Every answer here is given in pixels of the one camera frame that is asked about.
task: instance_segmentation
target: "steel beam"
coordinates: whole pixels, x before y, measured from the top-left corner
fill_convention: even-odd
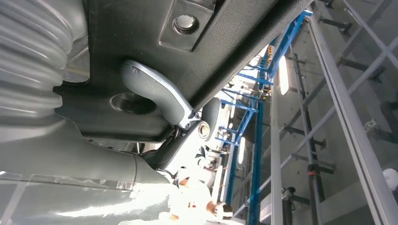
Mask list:
[[[397,47],[398,45],[398,37],[396,37],[391,44],[388,46],[389,50],[393,50]],[[381,65],[381,63],[384,61],[384,59],[386,58],[385,54],[380,54],[379,57],[377,57],[377,59],[369,66],[369,68],[354,82],[354,84],[352,84],[352,86],[348,89],[348,93],[352,94],[356,89],[358,89],[359,86],[361,86],[372,74],[373,72]],[[311,130],[311,132],[308,133],[307,137],[305,137],[300,144],[298,144],[298,146],[295,148],[295,150],[293,151],[293,153],[298,153],[303,146],[305,145],[305,142],[307,140],[309,140],[311,137],[314,136],[314,134],[326,123],[326,121],[328,121],[328,119],[331,118],[331,116],[336,112],[335,107],[333,106],[331,109],[329,109],[329,111],[322,117],[322,119],[313,127],[313,129]],[[269,154],[270,151],[270,146],[267,148],[267,150],[263,153],[262,158],[264,158],[267,154]],[[290,160],[292,160],[293,157],[291,155],[289,155],[282,163],[281,163],[281,168],[283,168],[285,165],[288,164],[288,162],[290,162]],[[260,186],[260,191],[262,191],[266,185],[268,185],[271,182],[271,177],[268,177],[264,183]],[[245,204],[241,205],[241,207],[239,207],[237,209],[237,211],[234,213],[234,217],[236,217],[243,209],[245,208]]]
[[[303,161],[306,161],[306,162],[309,161],[308,157],[301,156],[301,155],[298,155],[298,154],[291,154],[291,156],[293,158],[297,158],[297,159],[300,159],[300,160],[303,160]],[[325,163],[325,162],[322,162],[322,161],[319,161],[319,160],[314,160],[314,159],[313,159],[313,163],[317,164],[317,167],[318,167],[320,172],[334,174],[334,170],[335,170],[335,167],[336,167],[335,165],[330,164],[330,163]]]
[[[238,143],[231,142],[231,141],[228,141],[228,140],[224,140],[224,139],[219,138],[219,137],[215,137],[215,139],[216,139],[216,140],[219,140],[219,141],[222,141],[222,142],[225,142],[225,143],[227,143],[227,144],[231,144],[231,145],[234,145],[234,146],[239,146]]]
[[[232,133],[235,133],[235,134],[237,134],[237,133],[238,133],[238,131],[237,131],[237,130],[233,130],[233,129],[230,129],[230,128],[220,127],[220,129],[222,129],[222,130],[226,130],[226,131],[229,131],[229,132],[232,132]]]
[[[305,98],[304,103],[303,103],[303,107],[306,109],[308,107],[308,105],[312,102],[312,100],[318,95],[318,93],[322,90],[322,88],[325,86],[326,84],[326,79],[323,78],[319,84],[314,88],[314,90],[311,92],[311,94]],[[293,118],[290,120],[290,122],[286,125],[287,127],[291,127],[293,126],[293,124],[297,121],[297,119],[300,117],[301,115],[301,111],[298,110],[297,113],[293,116]],[[286,135],[287,131],[283,130],[281,132],[281,138],[283,138]]]
[[[271,100],[271,224],[283,224],[281,153],[278,127],[278,89],[272,86]]]
[[[375,132],[376,139],[390,142],[393,144],[398,144],[398,139],[393,135],[393,133],[384,131],[381,129],[377,129],[377,128],[374,129],[374,132]]]
[[[352,23],[347,21],[347,20],[341,23],[341,22],[337,22],[337,21],[334,21],[334,20],[326,19],[326,18],[321,16],[319,18],[319,21],[323,22],[324,24],[337,27],[338,30],[340,31],[340,33],[342,33],[342,34],[347,33],[348,30],[352,27]]]
[[[351,67],[360,71],[366,71],[369,66],[359,63],[359,62],[355,62],[352,60],[348,60],[345,58],[341,58],[341,60],[338,62],[338,65],[344,65],[347,67]],[[385,71],[385,67],[378,67],[377,70],[369,77],[369,80],[371,81],[375,81],[375,82],[379,82],[381,83],[379,76]]]
[[[301,64],[303,64],[303,65],[305,65],[306,63],[311,63],[311,62],[308,62],[308,61],[305,61],[305,60],[297,60],[297,59],[295,59],[295,58],[293,58],[293,57],[290,57],[290,56],[285,56],[285,58],[286,58],[287,60],[296,61],[296,62],[301,63]]]
[[[230,92],[230,93],[233,93],[233,94],[241,95],[241,96],[244,96],[244,97],[247,97],[247,98],[253,98],[253,99],[256,99],[256,100],[260,99],[259,97],[248,95],[248,94],[245,94],[245,93],[241,93],[239,91],[229,90],[229,89],[226,89],[226,88],[223,88],[221,90],[224,91],[224,92]]]
[[[272,79],[278,69],[278,62],[282,56],[286,54],[287,49],[295,38],[296,34],[300,30],[301,24],[304,21],[306,16],[311,16],[312,12],[305,10],[300,15],[294,19],[293,22],[290,23],[289,27],[286,29],[286,32],[282,38],[282,41],[276,50],[270,64],[268,67],[269,70],[269,78]]]
[[[226,105],[234,105],[237,108],[241,108],[241,109],[244,109],[244,110],[247,110],[247,111],[251,111],[251,112],[255,112],[255,113],[258,112],[257,109],[247,107],[247,106],[245,106],[243,104],[234,104],[234,103],[226,101],[226,100],[221,100],[221,103],[226,104]]]
[[[256,141],[254,145],[252,188],[250,191],[249,225],[257,225],[260,222],[260,174],[261,174],[261,147],[262,147],[262,117],[263,102],[258,101]]]
[[[303,103],[304,103],[304,98],[305,98],[305,93],[300,94],[302,92],[303,88],[303,81],[300,72],[294,75],[295,80],[296,80],[296,87],[297,90],[299,91],[298,93],[298,102],[300,105],[300,112],[301,112],[301,118],[303,122],[303,127],[304,127],[304,137],[307,137],[308,132],[311,131],[311,123],[309,121],[309,113],[307,109],[304,109]],[[314,138],[310,138],[309,140],[306,141],[306,149],[307,149],[307,156],[308,156],[308,163],[314,164],[313,158],[317,158],[316,154],[313,154],[312,152],[316,151],[315,144],[314,144]],[[320,208],[320,193],[322,193],[322,197],[324,198],[323,194],[323,187],[322,187],[322,181],[319,176],[315,176],[314,178],[309,176],[309,182],[310,182],[310,202],[311,202],[311,209],[313,213],[313,225],[322,225],[322,217],[321,217],[321,208]]]
[[[382,15],[382,13],[386,10],[388,5],[391,3],[391,0],[382,0],[377,3],[375,6],[374,10],[370,13],[370,17],[367,19],[366,24],[369,26],[373,26],[373,24],[376,22],[378,18]],[[358,38],[364,37],[366,34],[365,29],[363,29],[362,26],[360,26],[350,37],[350,39],[347,41],[345,44],[341,56],[345,58],[348,56],[350,52],[354,49],[356,44],[359,42]]]
[[[269,82],[269,81],[267,81],[265,79],[256,78],[256,77],[249,76],[249,75],[246,75],[246,74],[238,73],[237,75],[241,76],[241,77],[244,77],[244,78],[247,78],[247,79],[250,79],[250,80],[253,80],[253,81],[257,81],[259,83],[268,84],[268,85],[272,85],[273,84],[272,82]]]
[[[397,203],[384,180],[380,165],[363,129],[362,123],[359,120],[355,107],[352,104],[350,93],[345,88],[345,84],[326,41],[320,32],[317,21],[310,18],[309,25],[315,49],[332,94],[335,108],[343,127],[351,156],[354,160],[374,222],[376,225],[396,225],[398,224]],[[388,53],[388,48],[383,48],[382,54],[389,57]]]
[[[373,40],[376,42],[376,44],[381,48],[383,51],[383,54],[387,55],[387,57],[390,59],[391,63],[398,68],[398,59],[395,57],[395,55],[392,53],[392,51],[384,44],[384,42],[375,34],[375,32],[369,27],[369,25],[366,23],[364,19],[359,15],[357,11],[351,6],[350,3],[347,2],[347,0],[344,0],[344,3],[346,4],[348,11],[351,12],[350,14],[354,17],[356,21],[368,32],[368,34],[373,38]]]
[[[293,195],[291,197],[291,200],[294,202],[301,203],[301,204],[310,205],[310,200],[308,198],[303,198],[303,197],[300,197],[297,195]]]

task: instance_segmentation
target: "blue beam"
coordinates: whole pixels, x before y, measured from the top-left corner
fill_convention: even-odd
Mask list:
[[[263,83],[263,84],[269,84],[269,85],[274,84],[274,83],[272,83],[270,81],[267,81],[265,79],[255,78],[255,77],[252,77],[252,76],[249,76],[249,75],[246,75],[246,74],[242,74],[242,73],[238,73],[237,75],[241,76],[241,77],[245,77],[245,78],[250,79],[250,80],[257,81],[259,83]]]
[[[234,105],[237,108],[241,108],[241,109],[248,110],[248,111],[255,112],[255,113],[258,112],[257,109],[250,108],[250,107],[247,107],[247,106],[242,105],[242,104],[234,104],[234,103],[226,101],[226,100],[221,100],[221,103],[227,104],[227,105]]]
[[[226,131],[229,131],[229,132],[237,134],[237,130],[233,130],[233,129],[229,129],[229,128],[225,128],[225,127],[220,127],[220,129],[223,129],[223,130],[226,130]]]
[[[252,95],[248,95],[248,94],[245,94],[245,93],[240,93],[239,91],[234,91],[234,90],[228,90],[228,89],[225,89],[225,88],[223,88],[222,89],[224,92],[230,92],[230,93],[233,93],[233,94],[237,94],[237,95],[241,95],[241,96],[244,96],[244,97],[247,97],[247,98],[254,98],[254,99],[260,99],[259,97],[256,97],[256,96],[252,96]]]
[[[282,39],[277,51],[274,54],[274,57],[272,58],[271,63],[268,66],[270,80],[272,80],[276,71],[278,70],[279,60],[281,59],[282,56],[284,56],[286,54],[286,52],[289,48],[289,45],[292,43],[293,39],[299,32],[301,24],[304,21],[305,17],[311,16],[311,15],[312,15],[312,12],[305,10],[300,15],[298,15],[293,22],[290,23],[288,29],[285,32],[285,35],[283,36],[283,39]]]
[[[252,65],[246,65],[247,67],[249,67],[249,68],[251,68],[251,69],[249,69],[249,70],[253,70],[253,69],[256,69],[256,70],[263,70],[263,71],[267,71],[267,69],[265,69],[264,67],[259,67],[259,66],[252,66]]]
[[[239,100],[236,100],[234,97],[232,97],[230,94],[228,94],[226,91],[222,90],[226,95],[228,95],[231,99],[236,101],[235,105],[242,105],[245,106],[243,103],[241,103]]]
[[[219,140],[219,141],[222,141],[222,142],[224,142],[224,143],[227,143],[227,144],[232,144],[232,145],[235,145],[235,146],[239,146],[238,143],[234,143],[234,142],[231,142],[231,141],[229,141],[229,140],[224,140],[224,139],[219,138],[219,137],[215,137],[215,139],[216,139],[216,140]]]
[[[256,141],[254,144],[252,188],[249,208],[249,225],[258,225],[260,220],[260,173],[261,173],[261,146],[262,146],[262,116],[263,102],[258,101]]]

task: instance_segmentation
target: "round hole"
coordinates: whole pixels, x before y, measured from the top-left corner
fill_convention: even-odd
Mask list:
[[[134,93],[115,95],[111,98],[110,104],[116,110],[134,114],[150,113],[156,108],[153,101]]]
[[[191,15],[179,15],[174,19],[173,27],[179,34],[192,34],[198,27],[198,21]]]

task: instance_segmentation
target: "gray metal pole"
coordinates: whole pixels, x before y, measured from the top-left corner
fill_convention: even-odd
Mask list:
[[[377,225],[396,225],[398,224],[397,203],[384,180],[380,165],[352,104],[350,93],[345,88],[337,65],[319,29],[318,22],[312,17],[309,21],[310,34],[374,222]],[[387,47],[383,48],[383,54],[388,56],[389,53]]]
[[[382,0],[377,3],[377,5],[374,7],[373,11],[370,13],[370,17],[367,19],[366,24],[369,26],[372,26],[376,20],[380,17],[380,15],[386,10],[388,5],[390,5],[391,0]],[[350,39],[347,41],[345,44],[343,50],[341,51],[341,56],[342,57],[347,57],[356,44],[359,41],[359,38],[363,37],[366,34],[365,29],[363,29],[362,26],[360,26],[350,37]]]
[[[271,98],[271,224],[283,224],[281,152],[278,127],[278,88],[272,85]]]
[[[291,45],[290,45],[290,52],[291,52],[291,54],[293,54],[293,50],[291,48]],[[305,112],[304,112],[304,107],[303,107],[303,102],[304,102],[303,101],[303,96],[301,94],[302,91],[304,91],[304,90],[301,89],[301,85],[299,83],[299,76],[300,76],[300,74],[296,74],[296,71],[295,71],[294,78],[296,80],[298,103],[300,105],[301,119],[303,121],[304,139],[306,139],[307,136],[308,136],[308,126],[307,126],[307,119],[306,119]],[[310,145],[309,139],[310,138],[308,138],[306,140],[306,148],[307,148],[307,155],[308,155],[308,163],[311,165],[314,162],[313,162],[313,157],[312,157],[312,153],[311,153],[311,145]],[[314,201],[315,201],[316,217],[318,219],[318,223],[317,224],[318,225],[322,225],[323,224],[323,222],[322,222],[323,220],[322,220],[321,206],[320,206],[321,203],[319,201],[318,185],[317,185],[316,179],[314,179],[314,178],[310,178],[310,182],[312,182],[313,185],[314,185],[314,194],[313,194],[313,196],[314,196]]]

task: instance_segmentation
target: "metal scaffolding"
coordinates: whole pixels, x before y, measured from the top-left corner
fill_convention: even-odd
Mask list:
[[[391,63],[398,68],[398,60],[393,54],[393,50],[398,46],[398,37],[396,37],[389,46],[386,46],[383,41],[375,34],[375,32],[370,28],[370,24],[375,22],[375,19],[379,14],[382,13],[383,9],[386,8],[391,0],[381,1],[372,11],[371,16],[365,21],[356,10],[344,0],[348,12],[354,17],[355,21],[358,22],[359,28],[353,33],[351,38],[347,41],[344,49],[341,52],[342,57],[346,57],[351,50],[354,48],[357,42],[357,38],[365,33],[369,34],[370,37],[376,42],[380,47],[382,53],[376,58],[376,60],[371,63],[368,67],[363,69],[363,74],[353,83],[350,88],[346,88],[343,83],[340,72],[337,68],[337,63],[339,59],[334,59],[328,45],[326,44],[325,38],[319,28],[317,18],[309,17],[309,33],[312,37],[312,41],[315,46],[316,53],[320,60],[321,68],[323,70],[325,78],[322,79],[319,84],[314,88],[313,92],[307,95],[305,90],[303,90],[301,74],[299,73],[299,60],[295,58],[291,50],[292,56],[290,57],[295,63],[296,75],[294,76],[297,84],[297,94],[300,110],[296,113],[293,119],[281,130],[278,128],[278,111],[277,111],[277,95],[275,95],[277,87],[272,86],[272,105],[271,105],[271,145],[262,154],[261,158],[264,158],[269,153],[271,153],[271,176],[268,177],[264,183],[258,188],[251,191],[251,198],[235,211],[234,216],[240,215],[240,213],[245,209],[247,203],[253,200],[253,193],[260,193],[266,185],[271,183],[271,224],[283,224],[282,222],[282,193],[281,193],[281,168],[287,165],[293,158],[295,158],[297,153],[305,146],[307,150],[307,161],[309,165],[316,165],[309,169],[309,182],[310,189],[312,191],[311,195],[311,206],[312,206],[312,218],[313,225],[322,225],[322,211],[320,207],[320,197],[322,194],[319,190],[320,182],[317,182],[317,176],[319,173],[319,168],[322,163],[314,158],[316,156],[314,153],[314,148],[311,146],[311,141],[313,140],[314,134],[326,123],[326,121],[331,118],[331,116],[337,112],[338,118],[342,125],[344,135],[346,137],[351,156],[354,161],[356,171],[358,173],[360,183],[362,185],[363,191],[366,196],[370,211],[372,213],[374,222],[376,225],[396,225],[398,224],[398,206],[395,199],[388,189],[386,181],[384,180],[381,167],[375,154],[373,152],[372,146],[369,139],[364,131],[362,123],[358,117],[355,107],[352,103],[350,95],[358,89],[365,81],[368,80],[377,70],[380,68],[382,62],[385,59],[389,59]],[[282,49],[285,51],[282,53],[284,55],[288,46],[283,46]],[[306,116],[306,110],[310,102],[315,98],[319,91],[327,84],[331,92],[334,106],[323,116],[322,119],[311,129],[308,126],[308,117]],[[295,121],[302,117],[302,122],[304,129],[298,133],[304,135],[303,140],[294,149],[293,153],[290,154],[283,162],[280,160],[279,154],[279,142],[288,132]],[[238,188],[240,191],[244,189],[247,182],[250,180],[250,176],[255,172],[254,168],[248,173],[247,177],[242,178],[241,187]],[[254,224],[253,219],[249,217],[249,224]]]
[[[284,56],[295,38],[296,34],[298,33],[302,22],[307,16],[311,16],[312,12],[310,11],[304,11],[302,12],[291,24],[289,25],[288,29],[284,33],[282,37],[282,41],[277,47],[276,51],[273,53],[273,55],[266,55],[259,67],[255,67],[256,69],[259,69],[259,78],[254,78],[253,80],[256,80],[259,82],[259,90],[262,90],[264,88],[264,84],[273,84],[273,77],[278,69],[278,62],[282,56]],[[268,60],[268,57],[271,57],[271,62],[269,63],[268,67],[266,67],[266,63]],[[276,93],[276,86],[272,85],[271,88],[271,93]],[[272,104],[271,108],[273,110],[277,110],[277,101],[274,101],[274,97],[272,99]],[[258,119],[257,119],[257,128],[256,128],[256,141],[255,141],[255,148],[254,148],[254,163],[253,163],[253,169],[251,171],[252,175],[252,186],[251,186],[251,194],[250,198],[247,199],[247,203],[250,204],[250,210],[249,210],[249,224],[250,225],[255,225],[259,223],[259,216],[260,216],[260,192],[264,188],[264,185],[259,184],[260,182],[260,165],[261,165],[261,160],[264,155],[261,155],[261,141],[262,141],[262,114],[263,114],[263,103],[261,101],[258,102]],[[271,123],[271,133],[272,135],[272,142],[273,144],[273,149],[271,150],[272,154],[271,157],[273,157],[272,166],[273,169],[271,170],[271,174],[274,177],[274,180],[278,180],[278,182],[273,182],[273,189],[275,190],[281,190],[282,184],[281,184],[281,168],[279,167],[280,164],[280,153],[279,153],[279,128],[277,124],[277,111],[275,111],[273,114],[273,122]],[[274,191],[272,192],[273,198],[273,211],[278,212],[278,216],[273,217],[273,220],[275,221],[276,224],[280,224],[283,220],[282,217],[282,202],[280,201],[282,199],[282,193],[280,191]],[[243,204],[239,209],[238,212],[236,212],[234,215],[239,213],[240,211],[245,208],[246,204]]]

